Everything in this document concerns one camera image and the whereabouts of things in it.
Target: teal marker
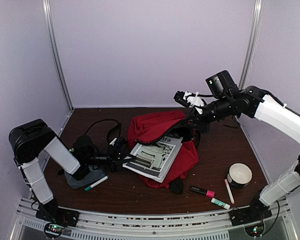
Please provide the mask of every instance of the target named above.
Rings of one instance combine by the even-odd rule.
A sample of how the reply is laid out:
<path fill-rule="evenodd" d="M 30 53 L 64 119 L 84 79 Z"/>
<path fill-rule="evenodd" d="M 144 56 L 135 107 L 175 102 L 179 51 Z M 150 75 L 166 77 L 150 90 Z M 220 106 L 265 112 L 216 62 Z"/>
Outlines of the teal marker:
<path fill-rule="evenodd" d="M 92 184 L 91 186 L 88 186 L 86 189 L 84 189 L 86 192 L 89 191 L 90 189 L 94 188 L 95 186 L 99 185 L 100 183 L 102 183 L 103 181 L 107 180 L 109 178 L 109 176 L 105 176 L 103 178 L 101 178 L 100 180 L 96 181 L 94 184 Z"/>

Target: white wall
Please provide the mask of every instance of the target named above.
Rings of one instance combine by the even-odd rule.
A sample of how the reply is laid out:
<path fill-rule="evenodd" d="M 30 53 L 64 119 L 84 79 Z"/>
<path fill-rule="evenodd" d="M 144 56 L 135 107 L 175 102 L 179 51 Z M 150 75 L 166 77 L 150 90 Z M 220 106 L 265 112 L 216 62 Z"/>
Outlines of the white wall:
<path fill-rule="evenodd" d="M 255 1 L 51 1 L 75 107 L 177 106 L 227 69 L 239 83 Z"/>
<path fill-rule="evenodd" d="M 13 161 L 10 130 L 42 118 L 58 131 L 67 112 L 42 1 L 0 0 L 0 240 L 7 239 L 21 196 L 29 193 Z"/>
<path fill-rule="evenodd" d="M 271 91 L 300 113 L 300 0 L 266 0 L 248 85 Z M 286 171 L 300 146 L 266 123 L 242 117 L 256 153 L 271 181 Z M 288 197 L 300 232 L 300 189 Z"/>

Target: marker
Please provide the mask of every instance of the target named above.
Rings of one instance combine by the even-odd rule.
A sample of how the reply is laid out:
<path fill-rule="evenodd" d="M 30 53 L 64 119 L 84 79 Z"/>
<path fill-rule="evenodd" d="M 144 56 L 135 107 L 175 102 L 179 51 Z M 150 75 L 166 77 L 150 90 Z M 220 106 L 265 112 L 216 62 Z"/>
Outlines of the marker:
<path fill-rule="evenodd" d="M 227 179 L 224 180 L 225 185 L 226 185 L 226 189 L 228 190 L 228 194 L 229 194 L 229 198 L 232 204 L 235 204 L 235 200 L 234 200 L 234 196 L 232 195 L 230 186 L 229 186 L 229 182 Z"/>
<path fill-rule="evenodd" d="M 94 188 L 95 186 L 99 185 L 100 183 L 102 183 L 103 181 L 107 180 L 109 178 L 109 176 L 105 176 L 103 178 L 101 178 L 100 180 L 96 181 L 94 184 L 92 184 L 91 186 L 88 186 L 86 189 L 84 189 L 86 192 L 89 191 L 90 189 Z"/>
<path fill-rule="evenodd" d="M 223 207 L 224 209 L 227 209 L 227 210 L 230 208 L 229 204 L 226 204 L 223 201 L 219 201 L 218 199 L 215 199 L 214 197 L 211 199 L 211 202 L 213 204 Z"/>
<path fill-rule="evenodd" d="M 190 191 L 195 192 L 197 194 L 203 194 L 203 195 L 205 195 L 207 197 L 210 197 L 210 198 L 213 198 L 215 196 L 214 191 L 206 190 L 206 189 L 201 188 L 201 187 L 191 186 Z"/>

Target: pink cap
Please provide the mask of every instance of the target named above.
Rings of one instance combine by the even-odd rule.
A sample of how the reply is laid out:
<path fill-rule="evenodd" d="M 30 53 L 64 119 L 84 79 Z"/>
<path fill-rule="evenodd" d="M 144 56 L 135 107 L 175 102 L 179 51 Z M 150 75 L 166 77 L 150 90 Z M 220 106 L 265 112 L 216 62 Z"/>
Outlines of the pink cap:
<path fill-rule="evenodd" d="M 206 196 L 210 197 L 210 198 L 213 198 L 215 196 L 215 192 L 208 190 L 208 191 L 206 191 Z"/>

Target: wooden table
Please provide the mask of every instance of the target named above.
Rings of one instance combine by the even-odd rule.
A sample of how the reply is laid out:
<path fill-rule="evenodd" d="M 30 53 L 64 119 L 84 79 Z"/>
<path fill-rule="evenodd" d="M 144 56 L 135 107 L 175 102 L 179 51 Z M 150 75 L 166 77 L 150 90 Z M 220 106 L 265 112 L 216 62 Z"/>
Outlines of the wooden table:
<path fill-rule="evenodd" d="M 77 137 L 81 136 L 93 122 L 105 118 L 113 118 L 121 122 L 121 135 L 126 137 L 134 116 L 170 110 L 172 109 L 76 109 L 61 139 L 70 148 Z M 120 168 L 115 173 L 106 169 L 109 179 L 88 192 L 85 192 L 84 187 L 72 189 L 64 175 L 57 175 L 61 167 L 53 160 L 48 162 L 45 176 L 62 207 L 116 214 L 194 213 L 222 208 L 211 203 L 211 198 L 190 192 L 189 187 L 193 185 L 214 191 L 216 199 L 230 204 L 224 179 L 232 164 L 243 163 L 251 168 L 253 177 L 246 187 L 232 189 L 235 204 L 231 207 L 246 206 L 255 193 L 267 184 L 267 181 L 242 130 L 225 127 L 224 123 L 234 124 L 230 118 L 224 122 L 213 122 L 209 133 L 201 136 L 198 147 L 199 163 L 189 171 L 181 195 L 172 193 L 166 188 L 150 188 L 136 173 L 125 168 Z M 89 132 L 88 135 L 91 136 L 93 143 L 101 150 L 107 150 L 107 132 L 114 125 L 114 122 L 103 122 L 94 126 Z"/>

